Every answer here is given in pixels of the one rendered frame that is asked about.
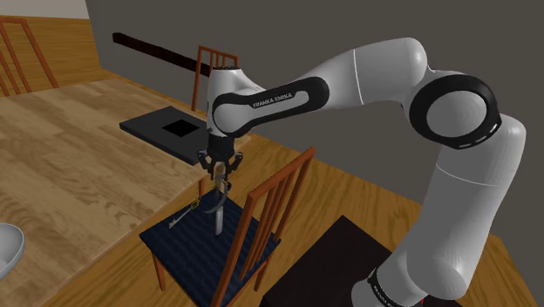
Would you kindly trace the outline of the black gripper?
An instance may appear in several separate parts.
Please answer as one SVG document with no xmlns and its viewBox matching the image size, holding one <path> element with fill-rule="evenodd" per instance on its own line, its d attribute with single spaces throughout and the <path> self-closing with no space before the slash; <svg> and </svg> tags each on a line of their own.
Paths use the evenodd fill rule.
<svg viewBox="0 0 544 307">
<path fill-rule="evenodd" d="M 232 137 L 221 137 L 213 134 L 208 135 L 207 151 L 199 150 L 197 153 L 201 167 L 207 171 L 210 178 L 214 178 L 214 162 L 223 162 L 225 175 L 229 176 L 234 172 L 243 159 L 242 152 L 235 151 L 235 139 Z"/>
</svg>

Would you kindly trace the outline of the silver tool with tan handle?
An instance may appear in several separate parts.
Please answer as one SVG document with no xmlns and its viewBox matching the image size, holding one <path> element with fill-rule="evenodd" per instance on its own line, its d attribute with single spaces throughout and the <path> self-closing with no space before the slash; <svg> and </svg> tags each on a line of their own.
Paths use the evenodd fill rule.
<svg viewBox="0 0 544 307">
<path fill-rule="evenodd" d="M 224 203 L 226 202 L 231 184 L 227 180 L 227 169 L 224 163 L 220 162 L 214 173 L 214 200 L 215 205 L 206 211 L 206 214 L 214 214 L 214 234 L 220 235 L 223 230 Z"/>
</svg>

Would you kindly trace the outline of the small silver key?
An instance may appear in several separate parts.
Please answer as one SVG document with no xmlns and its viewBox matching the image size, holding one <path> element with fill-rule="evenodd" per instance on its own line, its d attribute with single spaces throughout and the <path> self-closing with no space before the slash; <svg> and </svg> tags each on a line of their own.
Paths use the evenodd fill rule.
<svg viewBox="0 0 544 307">
<path fill-rule="evenodd" d="M 185 217 L 189 212 L 191 212 L 192 210 L 196 209 L 199 205 L 200 205 L 200 198 L 197 198 L 195 201 L 191 202 L 188 206 L 187 206 L 187 209 L 178 217 L 174 218 L 173 220 L 171 220 L 168 224 L 168 227 L 171 229 L 173 228 L 183 217 Z"/>
</svg>

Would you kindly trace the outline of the dark grey flat slab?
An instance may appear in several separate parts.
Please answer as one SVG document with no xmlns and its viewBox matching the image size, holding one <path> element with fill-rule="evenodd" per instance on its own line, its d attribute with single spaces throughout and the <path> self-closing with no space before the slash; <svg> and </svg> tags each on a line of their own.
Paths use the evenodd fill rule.
<svg viewBox="0 0 544 307">
<path fill-rule="evenodd" d="M 194 166 L 197 153 L 207 147 L 203 119 L 168 106 L 119 123 L 119 128 L 154 147 Z"/>
</svg>

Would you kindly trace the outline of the orange wooden chair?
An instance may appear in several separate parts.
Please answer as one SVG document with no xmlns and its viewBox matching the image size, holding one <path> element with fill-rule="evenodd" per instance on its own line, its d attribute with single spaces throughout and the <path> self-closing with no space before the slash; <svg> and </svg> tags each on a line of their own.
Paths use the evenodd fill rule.
<svg viewBox="0 0 544 307">
<path fill-rule="evenodd" d="M 202 54 L 206 51 L 209 53 L 209 68 L 208 72 L 211 72 L 215 67 L 225 67 L 226 59 L 232 59 L 235 66 L 239 64 L 239 58 L 233 54 L 229 54 L 223 51 L 217 51 L 215 49 L 208 48 L 206 46 L 200 45 L 197 53 L 197 61 L 195 68 L 195 77 L 194 77 L 194 89 L 193 97 L 191 102 L 191 110 L 193 112 L 197 109 L 198 103 L 198 94 L 199 94 L 199 85 L 200 85 L 200 75 L 202 74 Z"/>
<path fill-rule="evenodd" d="M 59 88 L 28 21 L 0 16 L 0 98 Z"/>
</svg>

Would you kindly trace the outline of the wooden chair with blue seat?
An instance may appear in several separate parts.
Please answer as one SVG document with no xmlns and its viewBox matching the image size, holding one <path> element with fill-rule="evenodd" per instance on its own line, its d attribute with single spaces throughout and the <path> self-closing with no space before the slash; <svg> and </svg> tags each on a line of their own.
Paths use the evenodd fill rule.
<svg viewBox="0 0 544 307">
<path fill-rule="evenodd" d="M 243 205 L 227 196 L 220 235 L 214 214 L 206 214 L 215 205 L 214 190 L 200 194 L 200 205 L 173 228 L 169 222 L 189 204 L 140 233 L 160 287 L 170 276 L 196 307 L 232 307 L 250 283 L 260 285 L 315 151 L 310 147 L 254 188 Z"/>
</svg>

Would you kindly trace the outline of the wooden table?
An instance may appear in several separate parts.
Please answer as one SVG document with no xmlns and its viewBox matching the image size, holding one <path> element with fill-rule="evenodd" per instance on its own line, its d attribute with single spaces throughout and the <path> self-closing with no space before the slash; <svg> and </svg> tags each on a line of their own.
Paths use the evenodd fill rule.
<svg viewBox="0 0 544 307">
<path fill-rule="evenodd" d="M 167 106 L 116 78 L 0 98 L 0 222 L 25 236 L 0 307 L 41 307 L 205 176 L 119 126 Z"/>
</svg>

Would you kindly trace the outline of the dark robot stand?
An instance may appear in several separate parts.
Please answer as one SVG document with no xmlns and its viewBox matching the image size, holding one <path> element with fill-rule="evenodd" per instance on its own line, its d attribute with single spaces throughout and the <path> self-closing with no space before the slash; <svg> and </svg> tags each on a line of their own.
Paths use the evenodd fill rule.
<svg viewBox="0 0 544 307">
<path fill-rule="evenodd" d="M 390 254 L 342 215 L 264 294 L 259 307 L 353 307 L 352 286 Z"/>
</svg>

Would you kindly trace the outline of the white bowl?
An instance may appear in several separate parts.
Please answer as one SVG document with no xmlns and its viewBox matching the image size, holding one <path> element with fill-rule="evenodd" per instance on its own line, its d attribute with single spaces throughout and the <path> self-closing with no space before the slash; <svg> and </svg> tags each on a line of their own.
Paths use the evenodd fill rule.
<svg viewBox="0 0 544 307">
<path fill-rule="evenodd" d="M 24 232 L 16 225 L 0 223 L 0 281 L 20 261 L 25 249 Z"/>
</svg>

